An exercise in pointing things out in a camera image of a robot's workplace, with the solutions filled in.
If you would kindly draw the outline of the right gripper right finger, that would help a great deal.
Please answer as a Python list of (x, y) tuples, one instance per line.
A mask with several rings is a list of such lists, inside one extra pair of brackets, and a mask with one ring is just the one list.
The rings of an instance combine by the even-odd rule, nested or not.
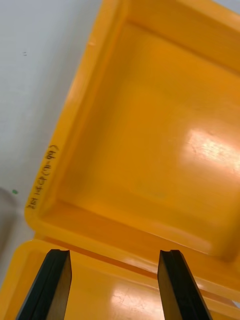
[(166, 320), (212, 318), (190, 268), (179, 250), (160, 251), (157, 281)]

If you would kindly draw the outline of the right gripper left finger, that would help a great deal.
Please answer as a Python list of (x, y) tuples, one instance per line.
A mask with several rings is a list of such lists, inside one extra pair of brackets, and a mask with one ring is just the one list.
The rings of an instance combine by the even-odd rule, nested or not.
[(72, 283), (68, 250), (51, 249), (16, 316), (17, 320), (63, 320)]

